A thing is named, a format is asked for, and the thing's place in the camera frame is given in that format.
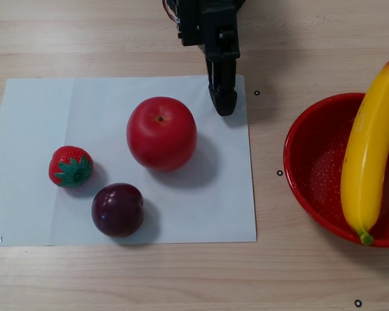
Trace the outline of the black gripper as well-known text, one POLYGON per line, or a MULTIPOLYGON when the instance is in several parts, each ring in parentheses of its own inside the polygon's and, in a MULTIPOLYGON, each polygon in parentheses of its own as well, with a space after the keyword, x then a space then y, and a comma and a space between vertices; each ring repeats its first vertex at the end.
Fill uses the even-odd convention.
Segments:
POLYGON ((231 115, 237 103, 236 59, 240 57, 237 12, 240 8, 240 1, 176 2, 178 38, 184 46, 197 45, 203 50, 209 94, 220 116, 231 115))

